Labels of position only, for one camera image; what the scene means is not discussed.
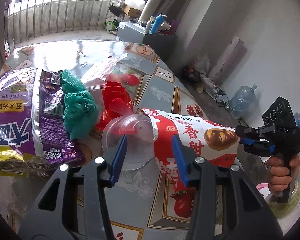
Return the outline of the person's right hand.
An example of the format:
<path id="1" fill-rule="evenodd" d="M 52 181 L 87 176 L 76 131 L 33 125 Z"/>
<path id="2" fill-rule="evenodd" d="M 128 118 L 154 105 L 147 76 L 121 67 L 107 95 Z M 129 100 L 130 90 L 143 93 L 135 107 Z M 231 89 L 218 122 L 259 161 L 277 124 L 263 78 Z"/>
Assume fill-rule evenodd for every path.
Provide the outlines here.
<path id="1" fill-rule="evenodd" d="M 289 168 L 282 166 L 282 160 L 278 157 L 272 156 L 267 164 L 270 166 L 269 191 L 275 196 L 278 196 L 293 180 L 297 179 L 300 170 L 300 158 L 295 154 L 290 160 L 289 166 L 291 173 Z"/>

